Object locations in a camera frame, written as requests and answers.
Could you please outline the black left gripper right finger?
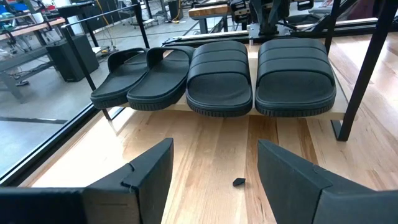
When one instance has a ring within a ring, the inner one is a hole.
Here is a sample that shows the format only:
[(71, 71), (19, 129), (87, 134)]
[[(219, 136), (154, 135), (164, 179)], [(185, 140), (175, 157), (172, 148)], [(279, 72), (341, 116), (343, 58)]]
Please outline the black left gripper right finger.
[(277, 224), (398, 224), (398, 190), (369, 189), (268, 140), (257, 153)]

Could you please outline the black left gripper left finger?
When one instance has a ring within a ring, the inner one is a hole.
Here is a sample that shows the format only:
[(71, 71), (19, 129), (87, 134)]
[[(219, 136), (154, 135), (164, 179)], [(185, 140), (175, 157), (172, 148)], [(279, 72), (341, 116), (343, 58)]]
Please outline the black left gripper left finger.
[(86, 187), (1, 187), (0, 224), (160, 224), (173, 161), (165, 138)]

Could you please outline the black rubber slide sandal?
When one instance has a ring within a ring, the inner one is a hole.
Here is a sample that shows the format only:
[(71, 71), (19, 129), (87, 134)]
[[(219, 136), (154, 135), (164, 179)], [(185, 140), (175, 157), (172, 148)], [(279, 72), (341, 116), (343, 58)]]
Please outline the black rubber slide sandal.
[(127, 93), (129, 106), (139, 111), (162, 110), (184, 94), (195, 49), (154, 47), (147, 52), (148, 71)]
[(243, 116), (252, 109), (252, 83), (244, 44), (227, 40), (194, 51), (186, 85), (191, 110), (212, 117)]
[(95, 89), (90, 99), (97, 109), (106, 109), (127, 103), (127, 92), (148, 72), (147, 48), (132, 48), (112, 53), (108, 57), (109, 74)]
[(325, 45), (317, 39), (273, 39), (257, 55), (255, 107), (266, 116), (306, 117), (329, 111), (336, 80)]

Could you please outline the black computer tower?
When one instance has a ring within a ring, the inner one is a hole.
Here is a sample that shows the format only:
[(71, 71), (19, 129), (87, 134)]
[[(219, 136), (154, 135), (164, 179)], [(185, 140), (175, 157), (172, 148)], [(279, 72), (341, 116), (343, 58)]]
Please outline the black computer tower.
[[(87, 36), (73, 36), (72, 40), (88, 72), (94, 72), (99, 67), (99, 63), (95, 53), (92, 51)], [(55, 45), (48, 45), (46, 49), (65, 82), (78, 82), (85, 77), (78, 60), (66, 40), (61, 40)]]

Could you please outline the wooden table with grey legs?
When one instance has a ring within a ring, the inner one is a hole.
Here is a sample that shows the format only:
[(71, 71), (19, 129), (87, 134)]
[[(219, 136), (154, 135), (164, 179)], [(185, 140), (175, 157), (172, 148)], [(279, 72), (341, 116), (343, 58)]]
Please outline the wooden table with grey legs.
[[(215, 6), (206, 6), (193, 8), (188, 11), (188, 15), (191, 19), (198, 21), (200, 26), (200, 34), (208, 34), (214, 32), (228, 31), (228, 16), (231, 15), (231, 9), (227, 4), (219, 4)], [(221, 17), (221, 20), (211, 31), (208, 30), (207, 19)]]

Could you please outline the wood top desk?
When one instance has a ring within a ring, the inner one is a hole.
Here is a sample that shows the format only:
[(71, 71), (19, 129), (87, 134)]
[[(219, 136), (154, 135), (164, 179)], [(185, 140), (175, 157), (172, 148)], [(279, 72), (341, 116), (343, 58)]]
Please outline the wood top desk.
[(10, 34), (1, 34), (0, 35), (0, 40), (5, 40), (5, 39), (12, 39), (13, 37), (18, 37), (23, 34), (28, 34), (29, 32), (34, 32), (35, 35), (37, 36), (41, 47), (34, 49), (32, 51), (28, 52), (23, 52), (21, 55), (14, 56), (10, 59), (0, 61), (0, 82), (3, 82), (5, 84), (5, 87), (0, 87), (0, 91), (4, 92), (9, 92), (11, 93), (14, 98), (16, 98), (20, 103), (24, 103), (25, 99), (21, 93), (21, 91), (18, 89), (16, 86), (16, 83), (20, 80), (26, 80), (27, 78), (30, 78), (34, 76), (35, 74), (50, 68), (53, 66), (52, 62), (45, 62), (44, 65), (39, 67), (35, 71), (28, 71), (25, 75), (22, 75), (19, 78), (14, 78), (11, 77), (9, 74), (6, 73), (7, 70), (19, 67), (25, 63), (31, 62), (33, 60), (38, 60), (39, 58), (43, 57), (44, 55), (47, 55), (47, 49), (46, 49), (46, 43), (43, 38), (40, 38), (40, 35), (38, 31), (47, 29), (47, 28), (54, 28), (55, 30), (59, 30), (60, 25), (65, 23), (65, 19), (59, 18), (56, 20), (52, 20), (49, 22), (43, 22), (40, 24), (35, 24), (31, 26), (25, 26), (20, 29), (16, 29)]

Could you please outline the wooden shelf with black frame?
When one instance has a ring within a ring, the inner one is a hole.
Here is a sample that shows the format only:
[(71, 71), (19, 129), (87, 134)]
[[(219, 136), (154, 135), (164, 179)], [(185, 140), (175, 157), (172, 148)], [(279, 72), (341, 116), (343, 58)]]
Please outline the wooden shelf with black frame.
[(337, 20), (338, 13), (345, 11), (354, 1), (356, 0), (345, 0), (344, 2), (334, 0), (330, 16), (321, 18), (315, 24), (301, 26), (301, 30), (298, 33), (286, 32), (278, 35), (260, 35), (255, 33), (259, 29), (259, 25), (251, 24), (243, 26), (242, 30), (239, 31), (174, 37), (164, 42), (163, 46), (178, 47), (189, 45), (198, 47), (211, 42), (235, 40), (253, 49), (260, 43), (277, 37), (281, 39), (314, 37), (323, 38), (326, 49), (330, 50), (334, 36), (371, 34), (371, 41), (351, 97), (345, 95), (341, 84), (338, 83), (333, 107), (324, 113), (313, 115), (315, 119), (329, 119), (336, 139), (338, 141), (347, 141), (386, 37), (389, 32), (398, 32), (398, 17), (395, 15), (396, 11), (398, 11), (398, 0), (383, 0), (384, 2), (380, 6), (380, 13), (377, 19), (368, 18), (339, 22)]

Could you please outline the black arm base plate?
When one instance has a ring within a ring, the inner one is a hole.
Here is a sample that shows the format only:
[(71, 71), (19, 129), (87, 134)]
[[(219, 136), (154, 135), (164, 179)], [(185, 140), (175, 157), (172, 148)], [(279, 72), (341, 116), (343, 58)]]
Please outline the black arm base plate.
[(292, 29), (286, 26), (276, 25), (277, 32), (271, 34), (261, 34), (261, 26), (258, 23), (251, 24), (249, 28), (249, 39), (274, 39), (278, 37), (290, 36)]

